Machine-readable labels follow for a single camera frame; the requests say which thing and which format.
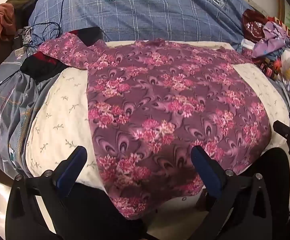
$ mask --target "metal bolt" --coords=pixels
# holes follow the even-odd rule
[[[45,177],[50,177],[52,174],[53,174],[53,171],[51,171],[51,170],[47,170],[47,171],[45,171],[45,172],[43,173],[43,175],[44,175]]]
[[[260,174],[260,173],[256,173],[256,174],[255,174],[255,177],[256,177],[257,179],[263,179],[263,175]]]
[[[226,170],[225,173],[229,177],[234,176],[234,172],[232,170]]]
[[[16,177],[15,177],[15,180],[21,180],[24,176],[22,174],[18,174]]]

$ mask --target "purple cloth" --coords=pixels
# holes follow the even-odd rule
[[[39,47],[88,70],[88,118],[97,165],[116,208],[136,219],[165,201],[192,196],[203,183],[190,159],[201,145],[240,173],[268,145],[268,116],[232,64],[236,51],[162,39],[86,47],[66,33]]]
[[[285,46],[290,47],[290,37],[277,23],[267,22],[263,27],[263,31],[265,38],[255,44],[252,53],[253,58],[267,55]]]

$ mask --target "purple floral shirt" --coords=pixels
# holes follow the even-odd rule
[[[128,219],[202,189],[190,160],[194,145],[239,173],[270,141],[263,104],[232,66],[249,61],[233,50],[161,39],[86,47],[66,33],[39,51],[88,70],[98,169],[113,204]]]

